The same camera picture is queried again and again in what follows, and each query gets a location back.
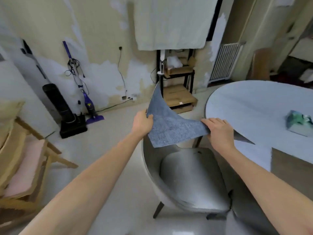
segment gray fabric mat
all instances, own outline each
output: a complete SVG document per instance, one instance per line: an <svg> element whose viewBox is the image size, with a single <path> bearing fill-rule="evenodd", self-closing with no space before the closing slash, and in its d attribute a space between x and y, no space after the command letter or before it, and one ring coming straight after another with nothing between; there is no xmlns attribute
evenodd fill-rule
<svg viewBox="0 0 313 235"><path fill-rule="evenodd" d="M184 119L167 106L161 95L160 83L154 89L147 116L153 114L153 128L148 134L155 148L177 144L210 133L198 120Z"/></svg>

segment cardboard box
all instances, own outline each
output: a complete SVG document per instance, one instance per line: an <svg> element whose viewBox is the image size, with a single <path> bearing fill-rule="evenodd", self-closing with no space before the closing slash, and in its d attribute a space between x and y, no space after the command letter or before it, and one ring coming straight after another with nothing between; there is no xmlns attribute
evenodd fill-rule
<svg viewBox="0 0 313 235"><path fill-rule="evenodd" d="M186 63L186 58L182 58L181 62ZM196 65L196 59L194 57L190 57L187 62L187 66L183 66L181 68L167 68L167 62L165 61L165 71L164 75L166 78L170 78L170 75L174 74L183 74L183 73L192 73L194 71L194 66Z"/></svg>
<svg viewBox="0 0 313 235"><path fill-rule="evenodd" d="M169 86L163 89L163 99L177 114L191 111L198 100L183 86Z"/></svg>

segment mop head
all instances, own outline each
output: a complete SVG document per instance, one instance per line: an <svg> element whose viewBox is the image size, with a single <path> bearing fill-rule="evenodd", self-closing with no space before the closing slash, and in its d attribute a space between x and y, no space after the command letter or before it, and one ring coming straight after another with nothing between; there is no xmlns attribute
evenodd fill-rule
<svg viewBox="0 0 313 235"><path fill-rule="evenodd" d="M104 117L102 115L94 115L88 120L86 120L86 124L92 124L94 122L98 122L100 120L104 120Z"/></svg>

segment wooden chair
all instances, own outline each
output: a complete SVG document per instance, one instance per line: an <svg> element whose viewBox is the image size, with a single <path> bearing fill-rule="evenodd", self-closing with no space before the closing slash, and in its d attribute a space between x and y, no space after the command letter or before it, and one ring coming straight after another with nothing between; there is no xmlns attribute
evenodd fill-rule
<svg viewBox="0 0 313 235"><path fill-rule="evenodd" d="M33 155L32 148L36 148L37 155ZM30 220L40 212L46 177L52 163L59 162L68 168L78 167L59 154L61 152L37 131L20 118L16 119L0 150L0 164L6 163L0 165L0 170L6 169L0 172L0 231Z"/></svg>

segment floor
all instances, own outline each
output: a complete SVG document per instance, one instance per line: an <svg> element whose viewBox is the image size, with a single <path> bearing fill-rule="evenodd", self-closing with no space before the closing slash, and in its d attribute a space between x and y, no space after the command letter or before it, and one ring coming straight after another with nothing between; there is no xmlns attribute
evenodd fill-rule
<svg viewBox="0 0 313 235"><path fill-rule="evenodd" d="M181 116L200 120L209 95L220 86L207 88L194 94L198 104L190 112ZM104 121L88 126L88 131L67 139L58 134L48 139L63 153L62 156L79 165L77 169L53 166L48 176L44 203L48 203L74 177L86 169L112 146L126 136L132 127L137 111L148 107L148 103L125 107L103 113ZM189 148L193 141L179 144ZM205 215L186 215L164 208L154 220L152 215L159 204L150 178L146 175L141 143L136 147L130 161L118 179L110 197L96 218L89 235L221 235L224 234L225 221L207 221ZM23 227L11 231L18 234Z"/></svg>

